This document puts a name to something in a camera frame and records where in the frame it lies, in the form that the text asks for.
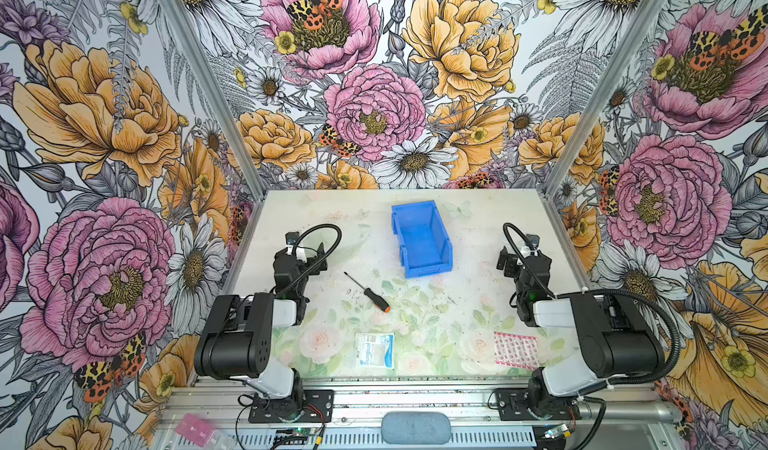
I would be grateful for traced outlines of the orange black handled screwdriver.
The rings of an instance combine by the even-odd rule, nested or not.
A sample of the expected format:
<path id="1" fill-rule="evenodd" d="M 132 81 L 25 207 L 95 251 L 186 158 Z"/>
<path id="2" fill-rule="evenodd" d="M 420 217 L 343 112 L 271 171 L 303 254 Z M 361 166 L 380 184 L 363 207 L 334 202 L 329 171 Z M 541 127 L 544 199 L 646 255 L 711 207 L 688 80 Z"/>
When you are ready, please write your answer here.
<path id="1" fill-rule="evenodd" d="M 373 303 L 373 305 L 376 308 L 378 308 L 380 311 L 384 313 L 390 312 L 391 306 L 381 295 L 374 292 L 370 287 L 361 284 L 358 280 L 352 277 L 348 272 L 344 271 L 344 275 L 363 291 L 363 294 Z"/>

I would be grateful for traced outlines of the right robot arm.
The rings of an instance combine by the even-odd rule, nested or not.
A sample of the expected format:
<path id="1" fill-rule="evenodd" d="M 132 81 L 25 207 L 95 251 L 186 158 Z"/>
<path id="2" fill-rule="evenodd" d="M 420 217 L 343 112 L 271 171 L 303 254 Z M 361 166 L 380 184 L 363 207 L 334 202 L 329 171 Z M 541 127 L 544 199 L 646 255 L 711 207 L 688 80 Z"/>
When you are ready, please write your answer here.
<path id="1" fill-rule="evenodd" d="M 530 328 L 575 331 L 577 350 L 554 365 L 535 369 L 524 393 L 525 408 L 547 418 L 576 397 L 586 397 L 612 385 L 649 383 L 661 378 L 679 355 L 668 351 L 648 326 L 639 305 L 661 317 L 663 309 L 648 298 L 627 290 L 580 290 L 555 294 L 549 289 L 552 259 L 538 247 L 538 237 L 503 227 L 507 245 L 499 252 L 497 268 L 515 283 L 510 306 Z"/>

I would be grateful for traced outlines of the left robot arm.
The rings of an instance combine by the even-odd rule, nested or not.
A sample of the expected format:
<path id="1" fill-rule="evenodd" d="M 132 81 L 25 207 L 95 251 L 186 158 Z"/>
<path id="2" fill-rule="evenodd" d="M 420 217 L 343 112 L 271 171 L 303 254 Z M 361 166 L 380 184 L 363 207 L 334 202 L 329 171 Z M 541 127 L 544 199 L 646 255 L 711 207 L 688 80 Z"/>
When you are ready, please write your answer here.
<path id="1" fill-rule="evenodd" d="M 309 408 L 298 370 L 271 355 L 276 329 L 303 323 L 309 278 L 328 269 L 323 244 L 302 247 L 319 225 L 286 234 L 273 261 L 274 288 L 249 297 L 215 298 L 194 353 L 199 376 L 235 381 L 254 391 L 251 416 L 258 423 L 295 422 Z"/>

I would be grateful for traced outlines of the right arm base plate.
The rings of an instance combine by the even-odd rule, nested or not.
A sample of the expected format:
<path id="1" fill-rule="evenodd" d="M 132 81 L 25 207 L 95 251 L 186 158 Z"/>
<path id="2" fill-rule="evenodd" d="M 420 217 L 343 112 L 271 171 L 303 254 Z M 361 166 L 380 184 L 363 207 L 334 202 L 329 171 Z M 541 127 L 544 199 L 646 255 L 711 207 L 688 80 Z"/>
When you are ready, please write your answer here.
<path id="1" fill-rule="evenodd" d="M 580 410 L 573 400 L 549 396 L 536 399 L 522 388 L 496 389 L 493 399 L 501 421 L 573 421 L 580 417 Z"/>

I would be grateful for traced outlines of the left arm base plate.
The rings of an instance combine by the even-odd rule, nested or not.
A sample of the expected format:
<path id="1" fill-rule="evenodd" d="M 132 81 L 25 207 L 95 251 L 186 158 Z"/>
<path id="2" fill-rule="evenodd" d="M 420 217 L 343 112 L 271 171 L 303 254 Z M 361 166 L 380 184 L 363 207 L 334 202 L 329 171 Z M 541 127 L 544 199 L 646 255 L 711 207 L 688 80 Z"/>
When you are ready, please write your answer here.
<path id="1" fill-rule="evenodd" d="M 250 406 L 248 422 L 251 424 L 330 423 L 335 392 L 333 390 L 305 390 L 282 398 L 256 397 Z"/>

